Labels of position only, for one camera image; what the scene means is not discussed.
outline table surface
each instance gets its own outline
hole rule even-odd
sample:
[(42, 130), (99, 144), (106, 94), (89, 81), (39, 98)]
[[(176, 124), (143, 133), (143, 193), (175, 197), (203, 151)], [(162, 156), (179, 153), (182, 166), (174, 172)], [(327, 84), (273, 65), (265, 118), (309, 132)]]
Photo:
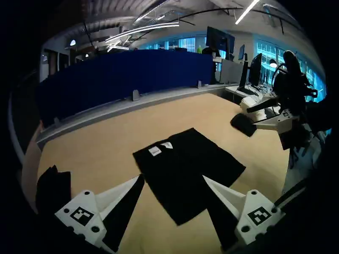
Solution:
[[(257, 130), (248, 138), (230, 125), (238, 105), (212, 94), (143, 108), (116, 116), (49, 141), (38, 177), (56, 165), (71, 172), (72, 197), (85, 189), (98, 194), (140, 174), (132, 153), (194, 127), (246, 166), (231, 186), (246, 193), (257, 189), (275, 201), (283, 189), (289, 151), (278, 134)], [(119, 253), (221, 253), (220, 242), (205, 210), (176, 226), (145, 183)]]

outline blue partition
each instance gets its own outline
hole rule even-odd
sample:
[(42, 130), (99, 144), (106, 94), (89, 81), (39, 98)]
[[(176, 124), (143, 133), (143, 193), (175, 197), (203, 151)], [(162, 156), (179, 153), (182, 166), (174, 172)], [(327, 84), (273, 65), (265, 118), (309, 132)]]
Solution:
[(209, 83), (210, 55), (168, 50), (135, 50), (100, 55), (45, 79), (37, 105), (45, 127), (92, 107), (140, 93)]

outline computer monitor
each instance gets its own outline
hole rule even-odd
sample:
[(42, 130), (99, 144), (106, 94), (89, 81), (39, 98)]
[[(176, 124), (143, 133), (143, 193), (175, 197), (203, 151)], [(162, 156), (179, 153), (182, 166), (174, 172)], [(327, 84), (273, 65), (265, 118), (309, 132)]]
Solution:
[(244, 59), (244, 53), (245, 53), (245, 44), (240, 47), (238, 60)]
[(260, 71), (261, 71), (261, 59), (262, 54), (260, 53), (255, 58), (253, 58), (250, 66), (250, 73), (248, 75), (248, 81), (251, 83), (252, 87), (256, 87), (260, 81)]
[(234, 36), (218, 29), (207, 27), (206, 46), (226, 51), (226, 59), (230, 59), (230, 53), (234, 50)]
[(240, 80), (240, 84), (238, 88), (239, 91), (242, 91), (248, 95), (255, 94), (253, 91), (245, 88), (247, 70), (248, 69), (250, 70), (250, 73), (248, 75), (248, 81), (251, 82), (251, 86), (252, 87), (257, 86), (260, 80), (261, 59), (262, 59), (262, 54), (260, 53), (255, 58), (253, 58), (251, 62), (251, 66), (248, 67), (247, 54), (245, 54), (244, 66), (242, 68), (242, 75), (241, 75), (241, 80)]

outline white tag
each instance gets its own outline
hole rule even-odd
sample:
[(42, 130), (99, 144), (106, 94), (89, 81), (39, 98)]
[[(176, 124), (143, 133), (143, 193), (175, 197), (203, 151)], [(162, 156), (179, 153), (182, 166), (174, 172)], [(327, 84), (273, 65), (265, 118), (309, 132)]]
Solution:
[(150, 151), (150, 153), (151, 153), (153, 156), (156, 156), (156, 155), (158, 155), (159, 153), (161, 153), (161, 150), (160, 150), (158, 147), (156, 147), (156, 146), (150, 148), (149, 151)]
[(165, 146), (166, 148), (173, 149), (173, 146), (170, 142), (165, 142), (161, 144), (162, 146)]

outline black cloth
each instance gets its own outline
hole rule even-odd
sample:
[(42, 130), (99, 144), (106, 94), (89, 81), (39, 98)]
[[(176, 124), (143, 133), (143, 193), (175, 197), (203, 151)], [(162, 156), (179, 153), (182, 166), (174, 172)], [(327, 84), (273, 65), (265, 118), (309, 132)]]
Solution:
[(237, 130), (244, 133), (247, 137), (251, 137), (257, 130), (257, 127), (252, 124), (251, 119), (242, 113), (237, 114), (231, 120), (231, 125)]
[(36, 208), (41, 215), (52, 215), (71, 201), (71, 173), (58, 172), (54, 165), (41, 175), (36, 185)]
[[(161, 145), (170, 142), (173, 149)], [(153, 156), (149, 149), (158, 147)], [(194, 128), (158, 141), (133, 156), (158, 201), (181, 225), (207, 208), (209, 187), (203, 176), (230, 186), (245, 167)]]

